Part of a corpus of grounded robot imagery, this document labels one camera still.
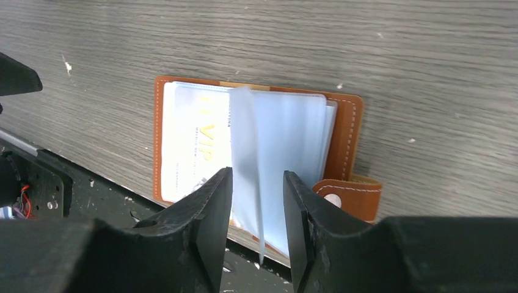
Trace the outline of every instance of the white stitching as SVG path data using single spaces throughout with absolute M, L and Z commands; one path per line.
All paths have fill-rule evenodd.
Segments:
M 162 123 L 162 121 L 159 120 L 159 117 L 158 117 L 158 104 L 159 104 L 159 96 L 158 96 L 158 90 L 159 90 L 159 86 L 160 86 L 160 82 L 167 82 L 167 80 L 165 79 L 160 79 L 158 81 L 156 81 L 156 85 L 155 85 L 155 116 L 156 116 L 156 119 L 155 119 L 155 172 L 153 174 L 153 184 L 155 185 L 155 194 L 153 194 L 153 197 L 158 197 L 162 200 L 164 200 L 162 198 L 162 194 L 158 194 L 158 156 L 160 155 L 159 153 L 159 145 L 158 145 L 158 136 L 159 136 L 159 133 L 158 133 L 158 130 L 159 130 L 159 123 Z
M 326 186 L 322 186 L 322 187 L 320 187 L 320 189 L 318 189 L 318 190 L 316 191 L 316 193 L 321 192 L 321 191 L 322 191 L 322 189 L 327 188 L 327 187 L 335 187 L 335 188 L 338 188 L 338 189 L 354 190 L 354 191 L 359 191 L 359 192 L 381 192 L 381 189 L 375 189 L 375 190 L 370 190 L 370 189 L 356 189 L 356 188 L 352 188 L 352 187 L 341 187 L 341 186 L 334 186 L 334 185 L 326 185 Z
M 345 179 L 345 170 L 347 169 L 347 161 L 349 160 L 349 150 L 351 149 L 351 140 L 352 140 L 352 133 L 354 132 L 354 122 L 356 121 L 356 104 L 354 104 L 351 101 L 343 101 L 340 99 L 332 99 L 329 98 L 332 101 L 337 101 L 339 103 L 347 102 L 352 104 L 352 121 L 351 121 L 351 129 L 349 130 L 349 140 L 347 141 L 347 152 L 345 153 L 345 160 L 343 161 L 343 169 L 341 174 L 341 179 Z

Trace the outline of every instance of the dust speck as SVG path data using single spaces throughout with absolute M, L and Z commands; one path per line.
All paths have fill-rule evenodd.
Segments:
M 65 56 L 63 54 L 61 54 L 61 58 L 63 58 L 63 63 L 65 64 L 65 68 L 67 69 L 68 77 L 70 77 L 70 70 L 72 70 L 72 65 L 70 65 L 70 63 L 68 63 L 65 60 Z

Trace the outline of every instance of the wooden surface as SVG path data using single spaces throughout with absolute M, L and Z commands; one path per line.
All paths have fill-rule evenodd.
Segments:
M 385 184 L 380 217 L 518 215 L 517 1 L 0 7 L 0 51 L 44 86 L 0 98 L 0 127 L 142 195 L 151 194 L 153 78 L 171 74 L 362 96 L 356 170 Z

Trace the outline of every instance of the leather cover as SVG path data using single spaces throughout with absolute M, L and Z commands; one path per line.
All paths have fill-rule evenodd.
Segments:
M 276 92 L 320 93 L 338 103 L 333 136 L 327 156 L 324 179 L 313 190 L 325 197 L 335 194 L 340 197 L 341 209 L 358 219 L 374 222 L 378 211 L 382 185 L 378 181 L 352 174 L 354 156 L 362 124 L 363 101 L 359 96 L 343 93 L 320 92 L 316 90 L 269 87 L 264 85 L 239 84 L 234 82 L 211 81 L 207 79 L 158 76 L 155 79 L 155 144 L 153 160 L 153 197 L 163 201 L 161 196 L 161 146 L 162 146 L 162 105 L 164 84 L 181 81 L 222 87 L 248 86 L 255 90 Z

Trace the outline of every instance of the black plastic part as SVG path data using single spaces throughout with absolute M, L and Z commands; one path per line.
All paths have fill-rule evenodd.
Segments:
M 0 53 L 0 96 L 39 92 L 42 89 L 36 71 Z
M 26 179 L 24 166 L 9 152 L 0 156 L 0 207 L 10 206 L 20 196 L 21 181 Z
M 371 226 L 284 174 L 295 292 L 518 292 L 518 219 L 389 217 Z
M 72 180 L 59 168 L 47 164 L 39 157 L 34 157 L 15 146 L 7 145 L 9 151 L 6 152 L 7 160 L 16 176 L 16 184 L 12 190 L 14 193 L 5 205 L 11 205 L 20 196 L 21 186 L 28 184 L 30 188 L 27 195 L 31 201 L 31 214 L 38 219 L 55 219 L 66 217 L 70 213 L 70 203 L 72 195 Z M 0 190 L 5 190 L 4 182 L 6 178 L 0 176 Z
M 225 168 L 134 228 L 100 220 L 0 222 L 11 236 L 2 241 L 11 253 L 0 265 L 0 291 L 19 292 L 21 283 L 37 288 L 24 292 L 218 292 L 231 204 L 232 170 Z

